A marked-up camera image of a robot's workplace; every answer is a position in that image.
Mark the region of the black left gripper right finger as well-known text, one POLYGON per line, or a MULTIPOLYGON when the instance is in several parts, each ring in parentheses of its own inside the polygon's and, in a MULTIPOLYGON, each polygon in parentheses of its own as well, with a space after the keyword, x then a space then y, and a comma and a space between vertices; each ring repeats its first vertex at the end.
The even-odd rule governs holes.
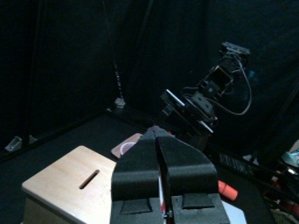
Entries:
POLYGON ((155 152, 164 224, 229 224, 212 162, 169 136, 155 139, 155 152))

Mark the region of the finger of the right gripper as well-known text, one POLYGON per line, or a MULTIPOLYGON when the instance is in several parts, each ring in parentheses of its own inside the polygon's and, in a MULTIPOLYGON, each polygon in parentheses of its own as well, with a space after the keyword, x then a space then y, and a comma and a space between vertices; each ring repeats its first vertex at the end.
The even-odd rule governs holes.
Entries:
POLYGON ((212 134, 213 130, 208 126, 208 124, 203 120, 196 120, 195 121, 195 129, 201 133, 201 134, 212 134))
POLYGON ((165 103, 165 107, 163 109, 163 115, 169 116, 172 112, 180 114, 184 111, 184 103, 183 101, 175 96, 169 89, 165 89, 161 94, 161 99, 165 103))

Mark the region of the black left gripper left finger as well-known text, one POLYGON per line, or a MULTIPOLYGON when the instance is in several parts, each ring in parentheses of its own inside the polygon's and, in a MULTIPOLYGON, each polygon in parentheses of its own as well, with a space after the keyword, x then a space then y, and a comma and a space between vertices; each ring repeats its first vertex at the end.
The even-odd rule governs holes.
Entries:
POLYGON ((116 162, 109 224, 163 224, 155 134, 147 131, 116 162))

